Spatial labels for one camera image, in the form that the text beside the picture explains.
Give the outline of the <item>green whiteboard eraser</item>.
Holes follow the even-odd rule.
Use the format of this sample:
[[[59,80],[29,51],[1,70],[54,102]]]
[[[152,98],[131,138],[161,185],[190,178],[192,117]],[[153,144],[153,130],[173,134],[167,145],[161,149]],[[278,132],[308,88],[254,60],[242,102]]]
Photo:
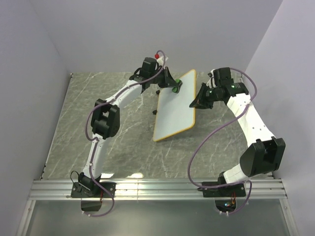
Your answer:
[[[182,82],[182,80],[180,80],[180,79],[176,79],[175,82],[176,82],[176,86],[172,88],[172,92],[173,92],[173,93],[179,93],[180,88],[181,88],[183,82]]]

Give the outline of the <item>yellow framed whiteboard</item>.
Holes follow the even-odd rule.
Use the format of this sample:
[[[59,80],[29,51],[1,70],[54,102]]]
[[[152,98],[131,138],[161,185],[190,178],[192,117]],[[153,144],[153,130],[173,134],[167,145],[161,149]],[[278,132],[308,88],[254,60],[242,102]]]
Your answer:
[[[179,78],[183,84],[178,93],[171,88],[160,90],[153,141],[158,142],[191,129],[195,125],[195,108],[189,105],[196,97],[196,71]]]

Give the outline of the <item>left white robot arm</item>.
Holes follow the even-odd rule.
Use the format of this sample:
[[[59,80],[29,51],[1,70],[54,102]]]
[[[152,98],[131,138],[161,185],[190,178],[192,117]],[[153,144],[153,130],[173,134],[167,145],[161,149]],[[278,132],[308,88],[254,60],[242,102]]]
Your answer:
[[[126,105],[140,96],[152,84],[161,89],[172,88],[179,92],[181,82],[171,76],[165,66],[167,56],[155,54],[154,58],[146,57],[142,66],[135,70],[127,83],[114,95],[102,100],[98,99],[89,113],[85,135],[92,142],[88,160],[78,176],[82,192],[89,198],[98,195],[101,177],[101,156],[107,149],[110,138],[113,138],[120,128],[120,111]]]

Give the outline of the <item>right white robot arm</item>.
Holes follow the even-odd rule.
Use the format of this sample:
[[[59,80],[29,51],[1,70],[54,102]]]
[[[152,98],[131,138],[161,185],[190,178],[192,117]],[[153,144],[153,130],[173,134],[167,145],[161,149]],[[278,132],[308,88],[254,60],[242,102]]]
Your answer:
[[[215,185],[201,185],[194,182],[187,170],[189,181],[199,190],[217,189],[224,197],[234,192],[235,185],[248,181],[251,177],[267,174],[279,169],[286,147],[283,138],[277,138],[265,125],[253,100],[257,87],[253,84],[254,93],[250,94],[246,85],[235,82],[231,76],[232,67],[213,69],[203,83],[190,107],[211,109],[215,102],[222,101],[233,113],[234,119],[212,131],[202,143],[234,122],[238,122],[247,141],[248,148],[241,155],[239,163],[223,172]]]

